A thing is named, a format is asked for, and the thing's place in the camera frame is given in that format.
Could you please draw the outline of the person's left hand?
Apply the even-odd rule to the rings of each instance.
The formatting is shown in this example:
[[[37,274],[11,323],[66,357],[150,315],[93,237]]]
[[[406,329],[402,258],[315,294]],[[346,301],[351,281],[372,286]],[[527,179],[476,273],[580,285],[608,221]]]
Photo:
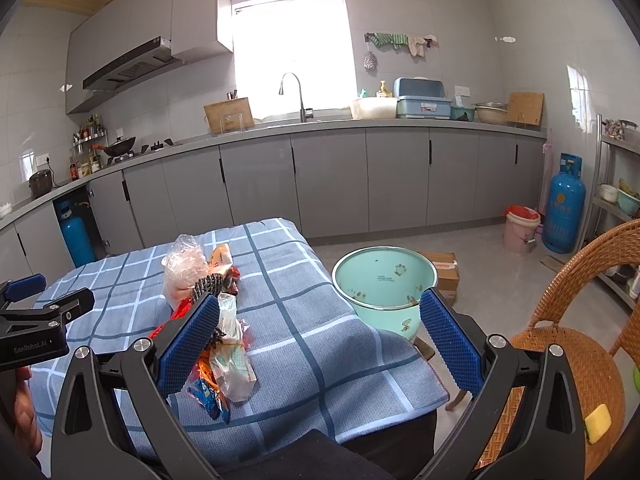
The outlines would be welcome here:
[[[35,458],[42,449],[42,433],[37,424],[37,416],[29,389],[32,371],[21,367],[16,371],[16,389],[14,399],[15,429],[14,438],[30,458]]]

